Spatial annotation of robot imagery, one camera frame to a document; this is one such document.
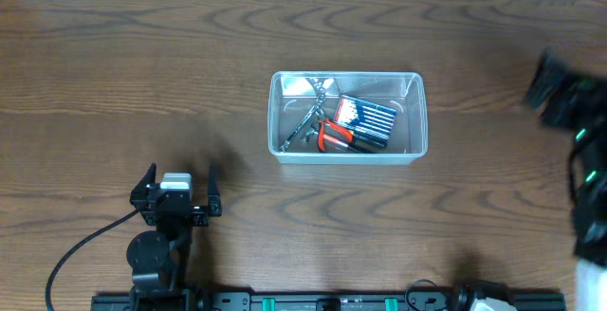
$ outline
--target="clear plastic container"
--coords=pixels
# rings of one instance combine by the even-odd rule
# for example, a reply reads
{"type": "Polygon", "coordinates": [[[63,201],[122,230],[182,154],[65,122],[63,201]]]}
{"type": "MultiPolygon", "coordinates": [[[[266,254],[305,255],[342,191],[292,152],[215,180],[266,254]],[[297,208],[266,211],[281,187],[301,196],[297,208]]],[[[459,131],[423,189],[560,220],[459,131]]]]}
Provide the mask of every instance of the clear plastic container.
{"type": "Polygon", "coordinates": [[[267,112],[269,150],[281,163],[408,165],[428,151],[426,96],[416,73],[373,72],[278,72],[272,77],[267,112]],[[317,95],[308,79],[325,79],[325,114],[333,118],[342,95],[396,110],[388,146],[373,154],[354,154],[330,145],[319,152],[316,137],[301,141],[313,116],[291,141],[286,152],[281,145],[316,103],[317,95]]]}

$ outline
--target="green light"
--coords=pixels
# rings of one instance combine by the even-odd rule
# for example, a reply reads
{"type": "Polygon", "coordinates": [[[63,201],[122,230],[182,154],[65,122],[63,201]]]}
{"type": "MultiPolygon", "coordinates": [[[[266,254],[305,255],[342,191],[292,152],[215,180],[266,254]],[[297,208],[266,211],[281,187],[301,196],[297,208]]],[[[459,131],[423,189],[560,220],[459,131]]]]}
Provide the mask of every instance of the green light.
{"type": "Polygon", "coordinates": [[[586,177],[586,183],[588,183],[591,180],[595,179],[595,176],[597,176],[597,172],[596,171],[593,171],[590,174],[588,174],[588,177],[586,177]]]}
{"type": "Polygon", "coordinates": [[[584,137],[584,134],[586,133],[586,129],[581,129],[578,134],[576,135],[576,141],[579,141],[582,137],[584,137]]]}

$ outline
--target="wooden table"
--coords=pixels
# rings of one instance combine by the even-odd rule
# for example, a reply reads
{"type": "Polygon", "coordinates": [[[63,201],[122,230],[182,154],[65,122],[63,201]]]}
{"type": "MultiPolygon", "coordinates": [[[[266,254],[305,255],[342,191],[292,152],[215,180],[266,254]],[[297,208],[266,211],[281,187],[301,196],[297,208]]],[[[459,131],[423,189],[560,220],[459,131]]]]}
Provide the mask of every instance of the wooden table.
{"type": "MultiPolygon", "coordinates": [[[[404,290],[478,277],[573,307],[570,136],[520,105],[545,46],[605,73],[607,0],[2,0],[0,309],[44,308],[53,266],[132,207],[148,165],[223,172],[189,279],[257,291],[404,290]],[[415,71],[430,150],[412,166],[279,165],[279,70],[415,71]]],[[[137,217],[79,250],[58,310],[127,291],[137,217]]]]}

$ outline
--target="red-handled pliers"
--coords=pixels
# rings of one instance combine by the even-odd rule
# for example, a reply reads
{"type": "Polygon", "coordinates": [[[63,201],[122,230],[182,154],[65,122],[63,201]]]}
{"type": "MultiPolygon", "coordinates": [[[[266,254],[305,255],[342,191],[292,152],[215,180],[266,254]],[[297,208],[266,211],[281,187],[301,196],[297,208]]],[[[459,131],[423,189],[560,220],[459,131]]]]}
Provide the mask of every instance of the red-handled pliers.
{"type": "Polygon", "coordinates": [[[331,118],[329,118],[321,108],[316,110],[316,115],[319,117],[319,124],[321,125],[321,129],[319,130],[319,136],[318,136],[318,140],[317,140],[318,145],[319,145],[319,150],[321,152],[326,152],[326,148],[324,147],[324,124],[325,123],[328,124],[335,131],[339,132],[345,138],[345,140],[348,144],[351,144],[352,141],[354,141],[354,137],[352,136],[352,133],[350,132],[350,130],[346,129],[343,126],[338,125],[335,121],[331,120],[331,118]]]}

